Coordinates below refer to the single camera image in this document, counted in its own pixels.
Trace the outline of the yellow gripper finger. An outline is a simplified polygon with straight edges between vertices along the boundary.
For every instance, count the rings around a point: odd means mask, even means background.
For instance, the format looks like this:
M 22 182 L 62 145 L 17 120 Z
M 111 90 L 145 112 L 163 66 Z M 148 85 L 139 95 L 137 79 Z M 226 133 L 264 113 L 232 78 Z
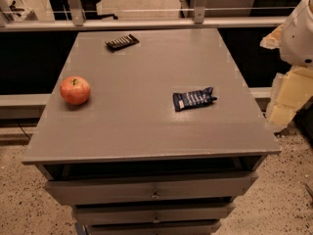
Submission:
M 287 126 L 296 113 L 313 97 L 313 69 L 292 66 L 273 80 L 267 122 Z
M 262 38 L 260 46 L 266 49 L 276 49 L 281 46 L 282 25 L 277 26 L 271 33 Z

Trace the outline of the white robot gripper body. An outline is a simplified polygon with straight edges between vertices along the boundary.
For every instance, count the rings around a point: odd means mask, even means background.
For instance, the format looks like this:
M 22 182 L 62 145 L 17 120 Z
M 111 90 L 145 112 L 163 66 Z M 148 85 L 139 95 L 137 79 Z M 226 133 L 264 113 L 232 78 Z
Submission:
M 312 0 L 301 0 L 283 23 L 280 56 L 291 65 L 313 67 Z

